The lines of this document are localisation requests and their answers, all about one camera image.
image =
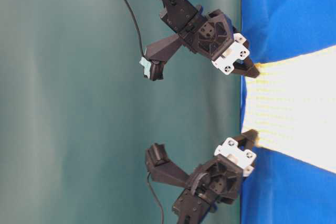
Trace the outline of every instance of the white gripper bracket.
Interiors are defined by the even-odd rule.
[[[243,169],[243,176],[248,177],[254,170],[252,163],[256,159],[257,155],[251,150],[244,150],[238,148],[238,142],[229,137],[222,145],[219,145],[215,150],[215,156],[221,154],[228,160]]]
[[[245,60],[250,55],[250,51],[243,45],[246,41],[243,35],[240,33],[234,34],[234,40],[222,56],[212,61],[212,64],[226,75],[229,75],[234,70],[233,63],[236,60]]]

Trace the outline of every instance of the cloth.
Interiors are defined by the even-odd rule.
[[[241,0],[242,33],[255,62],[274,62],[336,45],[336,0]],[[326,62],[317,61],[323,71]],[[333,87],[332,79],[324,83]],[[245,79],[241,86],[244,121]],[[336,175],[279,152],[256,148],[245,181],[242,224],[336,223]]]
[[[290,155],[336,173],[336,115],[333,78],[336,46],[308,55],[259,64],[247,78],[243,132],[259,130],[258,146]],[[319,71],[319,62],[328,62]]]

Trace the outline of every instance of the teal backdrop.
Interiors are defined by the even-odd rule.
[[[129,1],[144,45],[172,34],[162,3]],[[190,1],[240,27],[240,0]],[[122,0],[0,0],[1,223],[159,223],[145,149],[191,173],[239,133],[239,76],[181,48],[151,82],[139,60]],[[176,223],[181,189],[153,186]],[[238,224],[239,202],[204,223]]]

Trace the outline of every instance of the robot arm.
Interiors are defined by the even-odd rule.
[[[249,58],[248,41],[232,26],[231,20],[216,10],[202,15],[202,6],[188,0],[161,0],[160,18],[175,34],[147,46],[140,64],[150,80],[163,79],[163,68],[183,45],[212,61],[224,74],[236,73],[256,78],[257,68]]]
[[[190,175],[170,161],[164,145],[154,144],[146,150],[146,166],[153,181],[184,188],[173,204],[177,224],[199,224],[208,212],[215,211],[216,204],[233,203],[254,169],[256,154],[251,149],[256,137],[254,130],[229,137],[210,161]]]

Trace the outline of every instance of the white cloth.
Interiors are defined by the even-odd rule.
[[[246,78],[243,132],[257,145],[336,173],[336,46],[288,60],[258,64]]]

